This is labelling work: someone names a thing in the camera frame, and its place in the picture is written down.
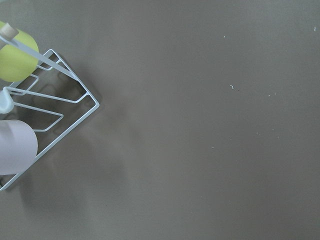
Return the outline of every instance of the gray surface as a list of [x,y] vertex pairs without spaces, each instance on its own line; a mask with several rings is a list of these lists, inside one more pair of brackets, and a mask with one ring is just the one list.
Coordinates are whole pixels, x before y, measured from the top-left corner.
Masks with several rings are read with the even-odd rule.
[[101,107],[0,192],[0,239],[319,239],[319,11],[1,3]]

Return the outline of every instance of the white wire rack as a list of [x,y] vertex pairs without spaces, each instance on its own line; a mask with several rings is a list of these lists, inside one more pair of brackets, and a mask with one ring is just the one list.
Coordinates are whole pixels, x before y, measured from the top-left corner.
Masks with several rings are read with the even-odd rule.
[[[12,103],[14,106],[17,106],[19,108],[24,108],[27,111],[37,111],[40,113],[45,113],[45,114],[57,117],[57,119],[50,122],[48,124],[48,126],[45,126],[43,128],[34,128],[33,130],[36,133],[37,132],[38,133],[46,133],[49,130],[51,130],[53,127],[56,127],[57,125],[59,125],[58,123],[64,118],[64,114],[59,111],[52,111],[52,110],[46,109],[45,107],[38,107],[38,106],[33,106],[31,104],[25,104],[23,102],[18,102],[14,99],[14,96],[25,96],[25,95],[36,96],[38,98],[43,98],[44,100],[48,99],[48,100],[54,100],[54,101],[57,101],[60,103],[69,103],[69,104],[74,104],[74,105],[81,103],[84,99],[87,99],[87,98],[91,98],[91,100],[93,101],[92,107],[90,107],[89,109],[86,109],[85,112],[80,115],[80,117],[77,117],[76,120],[72,121],[72,123],[69,124],[63,130],[62,133],[55,135],[54,139],[51,140],[48,144],[46,144],[46,146],[40,152],[38,152],[38,154],[35,157],[34,162],[33,162],[33,163],[35,163],[49,149],[51,149],[55,144],[57,144],[57,142],[59,142],[64,136],[66,136],[72,129],[74,129],[85,118],[87,118],[90,114],[92,114],[99,107],[99,103],[96,100],[96,98],[92,95],[92,93],[88,90],[88,88],[82,83],[82,81],[77,77],[77,75],[66,64],[66,62],[54,50],[49,49],[44,55],[42,55],[36,51],[33,51],[32,49],[28,48],[27,46],[23,45],[21,42],[16,41],[15,39],[13,39],[11,41],[7,41],[6,39],[4,39],[0,36],[0,40],[4,41],[7,44],[15,46],[16,48],[19,48],[20,50],[39,59],[39,63],[36,67],[36,70],[49,72],[49,71],[52,71],[53,69],[55,69],[58,71],[58,73],[62,73],[64,75],[68,76],[69,78],[71,78],[70,81],[73,81],[73,80],[77,81],[81,85],[81,87],[83,88],[84,94],[82,94],[80,97],[78,97],[75,100],[64,98],[64,97],[58,97],[58,96],[54,96],[51,94],[40,93],[37,91],[32,91],[35,88],[35,86],[39,82],[41,82],[41,77],[39,77],[35,73],[36,70],[28,77],[29,79],[33,79],[33,81],[31,81],[31,84],[29,83],[29,86],[26,89],[21,89],[21,88],[19,88],[19,86],[24,81],[26,81],[27,78],[23,81],[13,82],[11,85],[5,86],[2,91],[10,94],[10,96],[12,97],[11,99],[13,99]],[[25,171],[20,172],[15,175],[12,175],[11,178],[9,180],[7,180],[6,182],[1,182],[0,183],[0,191],[7,189],[24,172]]]

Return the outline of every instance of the yellow-green mug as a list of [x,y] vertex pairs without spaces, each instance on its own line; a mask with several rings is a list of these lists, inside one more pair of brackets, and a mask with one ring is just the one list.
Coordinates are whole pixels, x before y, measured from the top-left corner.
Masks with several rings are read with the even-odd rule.
[[[0,21],[0,28],[5,25]],[[14,39],[39,52],[38,45],[32,36],[19,30]],[[18,82],[27,78],[37,67],[38,59],[26,52],[6,45],[0,49],[0,79],[7,82]]]

